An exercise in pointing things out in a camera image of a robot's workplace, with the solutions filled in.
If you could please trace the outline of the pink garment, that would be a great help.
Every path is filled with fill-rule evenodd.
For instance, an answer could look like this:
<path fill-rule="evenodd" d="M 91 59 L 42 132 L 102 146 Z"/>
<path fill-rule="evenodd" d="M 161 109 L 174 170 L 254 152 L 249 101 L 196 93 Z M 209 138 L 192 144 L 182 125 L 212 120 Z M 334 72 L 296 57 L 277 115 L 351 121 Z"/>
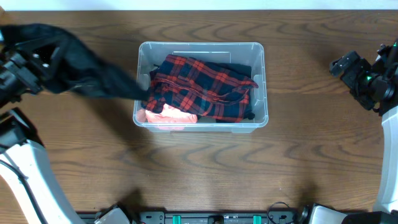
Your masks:
<path fill-rule="evenodd" d="M 198 115 L 183 112 L 168 104 L 163 105 L 160 113 L 136 108 L 132 118 L 137 126 L 153 132 L 183 131 L 185 128 L 195 127 L 199 120 Z"/>

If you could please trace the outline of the red navy plaid shirt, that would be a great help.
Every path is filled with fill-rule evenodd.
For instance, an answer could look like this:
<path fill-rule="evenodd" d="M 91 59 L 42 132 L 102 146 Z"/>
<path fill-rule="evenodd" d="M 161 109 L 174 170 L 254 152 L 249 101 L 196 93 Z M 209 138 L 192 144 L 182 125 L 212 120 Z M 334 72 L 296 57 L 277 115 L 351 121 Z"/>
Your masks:
<path fill-rule="evenodd" d="M 183 112 L 207 117 L 210 111 L 205 108 L 208 97 L 203 82 L 214 79 L 216 73 L 211 72 L 206 63 L 169 54 L 150 72 L 149 98 L 142 101 L 141 106 L 160 113 L 163 105 L 168 104 Z"/>

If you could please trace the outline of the navy garment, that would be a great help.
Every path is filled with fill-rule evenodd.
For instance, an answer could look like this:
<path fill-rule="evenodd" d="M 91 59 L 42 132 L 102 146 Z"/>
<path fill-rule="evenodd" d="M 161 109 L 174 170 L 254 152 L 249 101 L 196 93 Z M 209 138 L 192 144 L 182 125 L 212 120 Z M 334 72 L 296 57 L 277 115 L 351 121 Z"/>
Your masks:
<path fill-rule="evenodd" d="M 255 114 L 251 105 L 251 90 L 258 87 L 251 78 L 251 67 L 236 63 L 207 62 L 206 67 L 216 73 L 212 80 L 205 80 L 203 87 L 208 99 L 207 117 L 217 123 L 238 123 L 252 120 Z"/>

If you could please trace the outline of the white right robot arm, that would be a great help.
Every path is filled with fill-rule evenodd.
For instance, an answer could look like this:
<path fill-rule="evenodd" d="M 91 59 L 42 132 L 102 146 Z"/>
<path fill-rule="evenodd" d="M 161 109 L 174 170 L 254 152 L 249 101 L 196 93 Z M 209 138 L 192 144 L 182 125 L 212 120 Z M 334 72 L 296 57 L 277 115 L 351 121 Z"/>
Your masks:
<path fill-rule="evenodd" d="M 397 224 L 397 43 L 381 45 L 370 64 L 350 51 L 330 64 L 351 96 L 366 110 L 382 118 L 384 152 L 381 182 L 370 212 L 339 212 L 320 204 L 306 207 L 300 223 L 390 223 Z"/>

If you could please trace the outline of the large black garment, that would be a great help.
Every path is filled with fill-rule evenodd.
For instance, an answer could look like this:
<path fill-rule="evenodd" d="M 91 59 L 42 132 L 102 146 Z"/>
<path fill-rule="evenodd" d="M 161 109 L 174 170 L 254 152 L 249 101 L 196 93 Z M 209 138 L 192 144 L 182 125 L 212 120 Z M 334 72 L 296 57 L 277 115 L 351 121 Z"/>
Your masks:
<path fill-rule="evenodd" d="M 59 66 L 55 76 L 44 83 L 54 94 L 66 91 L 94 98 L 146 100 L 149 97 L 128 73 L 90 50 L 69 31 L 47 24 L 3 25 L 4 48 L 59 48 Z"/>

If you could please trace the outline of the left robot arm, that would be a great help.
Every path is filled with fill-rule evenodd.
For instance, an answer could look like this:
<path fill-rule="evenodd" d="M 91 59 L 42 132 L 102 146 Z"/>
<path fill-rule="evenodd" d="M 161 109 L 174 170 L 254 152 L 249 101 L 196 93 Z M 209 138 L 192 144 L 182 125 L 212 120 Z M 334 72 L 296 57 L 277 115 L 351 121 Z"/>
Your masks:
<path fill-rule="evenodd" d="M 64 53 L 52 44 L 2 50 L 1 106 L 40 93 Z M 29 223 L 84 222 L 58 184 L 35 126 L 19 108 L 1 115 L 1 177 Z"/>

